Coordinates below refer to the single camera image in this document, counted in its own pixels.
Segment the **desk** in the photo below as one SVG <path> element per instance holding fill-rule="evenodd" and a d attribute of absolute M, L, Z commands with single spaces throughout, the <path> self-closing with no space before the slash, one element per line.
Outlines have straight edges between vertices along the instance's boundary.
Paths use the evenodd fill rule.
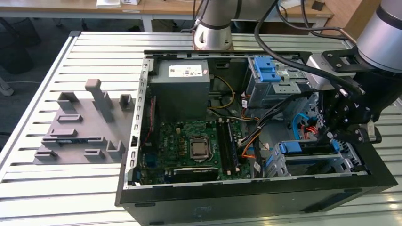
<path fill-rule="evenodd" d="M 312 27 L 323 27 L 327 20 L 334 16 L 332 12 L 324 6 L 322 11 L 311 9 L 314 0 L 307 0 L 306 15 L 308 22 L 314 23 Z M 191 20 L 192 19 L 192 1 L 191 0 L 145 0 L 143 13 L 147 15 L 145 19 L 173 19 Z M 287 9 L 288 21 L 292 23 L 303 23 L 300 7 L 295 6 Z M 267 22 L 282 22 L 278 15 L 270 16 Z"/>
<path fill-rule="evenodd" d="M 96 0 L 0 0 L 0 16 L 37 18 L 143 19 L 145 0 L 137 5 L 96 8 Z M 144 29 L 152 30 L 151 21 L 143 20 Z"/>
<path fill-rule="evenodd" d="M 311 4 L 312 0 L 307 0 L 308 21 L 315 27 L 324 26 L 334 14 L 326 6 L 322 11 L 311 9 Z M 287 14 L 290 22 L 303 22 L 300 7 L 290 8 Z M 141 0 L 139 5 L 121 4 L 120 8 L 96 9 L 96 0 L 0 0 L 0 16 L 141 19 L 144 31 L 152 32 L 152 19 L 191 20 L 192 2 L 191 0 Z M 280 22 L 280 18 L 271 16 L 267 21 Z"/>
<path fill-rule="evenodd" d="M 343 49 L 338 40 L 306 35 L 262 35 L 275 51 Z M 115 207 L 119 164 L 32 165 L 59 105 L 61 91 L 85 96 L 85 80 L 100 79 L 109 97 L 136 98 L 144 49 L 191 50 L 191 35 L 177 33 L 81 32 L 68 37 L 60 54 L 26 107 L 0 154 L 1 226 L 101 225 L 139 226 L 123 208 Z M 233 34 L 235 50 L 260 50 L 252 35 Z M 248 218 L 200 225 L 400 225 L 402 218 L 402 114 L 391 106 L 376 122 L 382 143 L 375 144 L 398 186 L 370 194 L 328 212 Z"/>

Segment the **motherboard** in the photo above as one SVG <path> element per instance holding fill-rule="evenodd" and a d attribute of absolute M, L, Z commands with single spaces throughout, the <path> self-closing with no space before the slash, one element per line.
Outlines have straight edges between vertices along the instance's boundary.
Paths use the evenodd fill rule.
<path fill-rule="evenodd" d="M 144 154 L 145 184 L 250 178 L 248 162 L 238 158 L 238 121 L 161 122 L 157 152 Z"/>

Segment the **ram slot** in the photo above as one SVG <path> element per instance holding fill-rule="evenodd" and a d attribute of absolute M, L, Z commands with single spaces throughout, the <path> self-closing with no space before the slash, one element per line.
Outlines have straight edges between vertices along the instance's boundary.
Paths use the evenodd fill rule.
<path fill-rule="evenodd" d="M 235 153 L 232 153 L 235 143 L 229 129 L 229 122 L 221 121 L 221 119 L 216 121 L 216 133 L 221 160 L 221 170 L 225 175 L 231 175 L 236 171 L 236 165 L 233 159 Z"/>
<path fill-rule="evenodd" d="M 232 158 L 232 163 L 233 163 L 233 170 L 235 170 L 235 172 L 239 172 L 240 169 L 239 169 L 239 159 L 238 159 L 238 152 L 236 152 L 236 143 L 233 141 L 235 134 L 232 133 L 232 124 L 231 124 L 229 121 L 227 122 L 227 130 L 228 130 L 229 138 L 231 138 L 229 149 L 231 149 L 231 152 L 232 152 L 231 158 Z"/>

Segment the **green motherboard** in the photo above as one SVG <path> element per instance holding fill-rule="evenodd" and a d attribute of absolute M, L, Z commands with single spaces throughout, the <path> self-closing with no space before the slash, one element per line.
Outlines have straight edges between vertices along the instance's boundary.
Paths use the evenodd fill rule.
<path fill-rule="evenodd" d="M 145 184 L 169 183 L 165 179 L 167 170 L 191 167 L 217 168 L 216 180 L 250 178 L 248 162 L 240 162 L 238 172 L 229 175 L 223 172 L 216 123 L 216 121 L 179 121 L 160 124 L 159 150 L 156 153 L 145 153 L 144 155 Z M 236 142 L 242 137 L 240 124 L 238 121 L 232 121 L 229 125 Z M 195 150 L 203 141 L 208 143 L 208 153 L 207 157 L 197 159 L 197 153 L 205 154 L 205 152 Z"/>

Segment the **metal table frame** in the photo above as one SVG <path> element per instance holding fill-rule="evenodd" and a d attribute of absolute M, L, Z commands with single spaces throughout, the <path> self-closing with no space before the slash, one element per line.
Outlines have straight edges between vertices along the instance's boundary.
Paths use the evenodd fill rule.
<path fill-rule="evenodd" d="M 232 36 L 235 50 L 259 50 L 251 35 Z M 311 36 L 264 35 L 274 50 L 322 52 L 344 48 L 336 40 Z M 121 93 L 135 98 L 145 49 L 191 49 L 191 35 L 177 33 L 83 32 L 68 37 L 60 54 L 28 105 L 0 154 L 1 226 L 29 225 L 137 225 L 115 207 L 119 164 L 32 165 L 33 154 L 49 128 L 60 91 L 79 98 L 88 78 L 103 81 L 111 98 Z M 402 111 L 390 106 L 376 126 L 383 135 L 376 151 L 402 184 Z M 402 224 L 402 185 L 380 194 L 366 195 L 328 212 L 264 218 L 199 222 L 191 225 L 286 224 L 339 226 L 350 224 Z"/>

